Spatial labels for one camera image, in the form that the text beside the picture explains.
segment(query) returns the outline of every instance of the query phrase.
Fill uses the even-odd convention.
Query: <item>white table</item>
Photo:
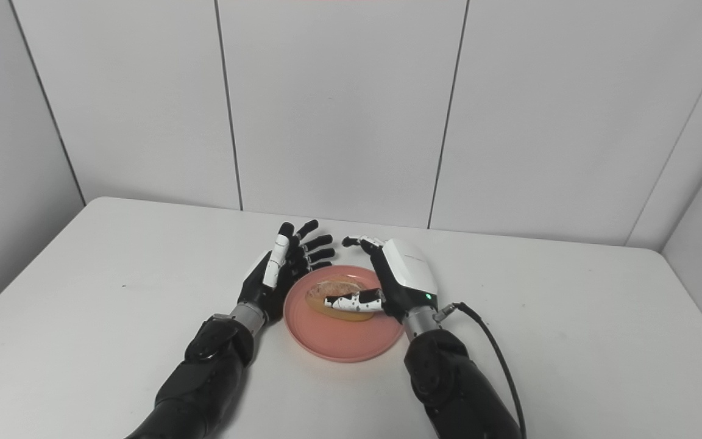
[[[235,305],[284,220],[155,202],[92,202],[0,296],[0,439],[129,434],[200,324]],[[401,237],[426,253],[442,303],[489,322],[531,439],[702,437],[702,316],[655,252],[325,220],[336,237]],[[337,263],[370,266],[359,250]],[[470,348],[509,408],[480,329]],[[305,352],[264,331],[220,437],[434,437],[402,364],[405,337],[368,362]],[[352,427],[344,415],[370,423]]]

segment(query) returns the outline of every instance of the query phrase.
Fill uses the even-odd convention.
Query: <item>black robotic forearm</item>
[[[413,393],[441,439],[521,439],[521,431],[465,345],[449,331],[412,340],[405,357]]]
[[[334,250],[311,251],[331,244],[332,236],[303,242],[317,228],[315,219],[296,233],[292,224],[281,225],[273,251],[243,281],[237,306],[228,316],[217,314],[203,323],[159,389],[153,411],[126,439],[201,439],[217,428],[253,360],[257,332],[281,319],[286,293],[298,278],[331,265],[323,259]]]
[[[228,316],[212,316],[186,348],[184,361],[161,386],[153,412],[126,439],[201,439],[224,416],[254,336]]]
[[[424,404],[438,437],[522,439],[523,430],[470,360],[465,345],[441,328],[446,311],[438,311],[434,281],[425,280],[429,267],[419,250],[403,241],[382,244],[364,236],[347,237],[343,245],[359,245],[370,255],[381,281],[382,308],[401,322],[410,340],[405,365],[413,393]],[[413,273],[422,275],[418,279]]]

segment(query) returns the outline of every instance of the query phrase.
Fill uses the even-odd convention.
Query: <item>cable connector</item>
[[[454,305],[454,303],[450,303],[446,306],[443,306],[443,308],[440,311],[435,312],[435,314],[432,316],[432,319],[437,323],[443,322],[443,320],[445,320],[449,314],[454,312],[455,309],[456,305]]]

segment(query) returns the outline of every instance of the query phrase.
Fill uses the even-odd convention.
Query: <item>robotic hand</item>
[[[331,265],[323,259],[334,256],[334,249],[310,253],[331,244],[331,235],[302,243],[317,228],[315,219],[296,233],[292,224],[283,223],[273,250],[243,281],[232,313],[215,314],[202,323],[183,361],[156,394],[154,410],[126,439],[201,439],[218,426],[253,360],[259,330],[281,319],[285,295],[295,281]]]
[[[437,286],[418,248],[398,239],[384,243],[366,236],[346,237],[342,244],[344,247],[359,245],[370,255],[381,281],[382,311],[405,327],[410,341],[405,366],[413,393],[424,404],[438,436],[441,439],[524,439],[521,406],[499,347],[480,317],[463,303],[438,310]],[[342,306],[339,303],[324,305]],[[473,317],[490,336],[509,380],[521,428],[487,378],[470,360],[465,345],[441,328],[440,322],[455,308]]]

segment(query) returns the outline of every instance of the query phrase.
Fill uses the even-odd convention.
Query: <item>pink plate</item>
[[[358,266],[329,266],[307,273],[286,295],[286,327],[301,347],[323,359],[360,362],[381,355],[402,335],[396,319],[379,312],[363,322],[348,322],[324,316],[305,301],[315,284],[338,275],[353,277],[365,288],[381,286],[375,273]]]

